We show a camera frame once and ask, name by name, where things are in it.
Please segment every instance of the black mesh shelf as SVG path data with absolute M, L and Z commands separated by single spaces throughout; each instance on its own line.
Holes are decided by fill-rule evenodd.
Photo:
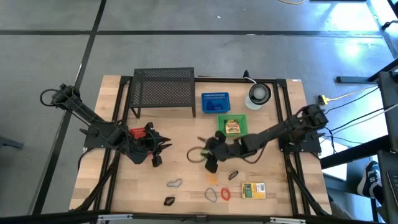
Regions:
M 160 107 L 192 107 L 192 115 L 196 116 L 193 68 L 134 70 L 130 108 L 136 118 L 140 117 L 141 108 Z

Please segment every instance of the blue basket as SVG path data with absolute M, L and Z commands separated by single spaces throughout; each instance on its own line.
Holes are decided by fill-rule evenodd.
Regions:
M 202 93 L 201 109 L 204 113 L 226 113 L 231 109 L 228 93 Z

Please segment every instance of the gray floor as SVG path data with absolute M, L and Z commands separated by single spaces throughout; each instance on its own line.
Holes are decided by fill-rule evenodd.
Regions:
M 0 1 L 0 29 L 91 29 L 100 1 Z M 100 30 L 378 30 L 364 2 L 108 0 Z M 25 215 L 58 128 L 62 111 L 39 103 L 39 94 L 73 84 L 87 36 L 0 35 L 0 135 L 25 142 L 0 150 L 0 217 Z M 382 38 L 140 35 L 97 36 L 81 95 L 94 107 L 103 75 L 132 75 L 135 68 L 195 67 L 196 75 L 299 78 L 307 103 L 362 85 L 337 85 L 338 75 L 368 76 L 393 60 Z M 349 96 L 326 108 L 356 98 Z M 379 92 L 330 112 L 331 128 L 381 107 Z M 365 142 L 386 133 L 383 117 L 338 134 Z M 72 118 L 44 212 L 64 212 L 73 192 L 83 125 Z M 362 201 L 356 218 L 368 220 Z

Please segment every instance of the wooden table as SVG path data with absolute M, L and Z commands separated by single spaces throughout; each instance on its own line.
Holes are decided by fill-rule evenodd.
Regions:
M 120 76 L 105 75 L 99 90 L 95 112 L 108 121 L 111 120 L 113 114 L 119 81 Z M 306 105 L 303 86 L 300 80 L 287 80 L 287 84 L 292 111 L 295 113 Z M 231 111 L 228 114 L 246 114 L 249 133 L 258 133 L 278 123 L 274 95 L 260 110 L 253 111 L 246 108 L 244 98 L 251 86 L 250 83 L 196 82 L 196 118 L 192 118 L 191 108 L 146 108 L 141 111 L 140 119 L 136 119 L 129 111 L 127 123 L 130 128 L 143 127 L 147 122 L 152 121 L 155 129 L 161 135 L 170 138 L 173 145 L 161 153 L 163 164 L 158 168 L 152 167 L 150 158 L 140 165 L 135 165 L 126 156 L 121 156 L 111 211 L 292 215 L 285 165 L 277 140 L 268 143 L 257 164 L 248 164 L 241 159 L 230 159 L 218 163 L 216 174 L 210 174 L 205 170 L 204 163 L 194 164 L 186 158 L 186 152 L 190 148 L 203 146 L 197 136 L 208 138 L 214 135 L 217 129 L 216 115 L 204 114 L 201 110 L 203 92 L 229 92 Z M 123 113 L 126 92 L 127 85 L 124 88 L 119 119 Z M 282 96 L 280 100 L 285 119 L 282 90 L 279 92 Z M 97 184 L 103 156 L 104 149 L 95 149 L 83 158 L 70 208 L 79 206 Z M 258 154 L 248 159 L 254 160 L 257 156 Z M 323 209 L 331 213 L 319 160 L 312 154 L 301 153 L 301 161 L 306 186 Z M 238 176 L 233 180 L 228 180 L 228 176 L 234 170 L 239 171 Z M 167 182 L 178 178 L 183 180 L 179 188 L 166 186 Z M 267 199 L 243 199 L 241 197 L 242 182 L 265 182 Z M 204 192 L 208 187 L 217 192 L 216 203 L 205 198 Z M 220 197 L 223 187 L 228 187 L 231 191 L 231 200 L 228 202 Z M 108 186 L 105 186 L 100 208 L 104 208 L 107 192 Z M 297 186 L 295 192 L 298 209 L 300 213 L 303 213 L 302 199 Z M 164 199 L 170 196 L 175 197 L 174 204 L 169 207 L 164 206 Z

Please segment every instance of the sneaker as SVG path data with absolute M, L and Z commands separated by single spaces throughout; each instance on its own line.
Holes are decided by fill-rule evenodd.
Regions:
M 379 163 L 370 161 L 363 170 L 363 177 L 356 189 L 358 193 L 365 197 L 374 198 L 373 188 L 381 186 Z

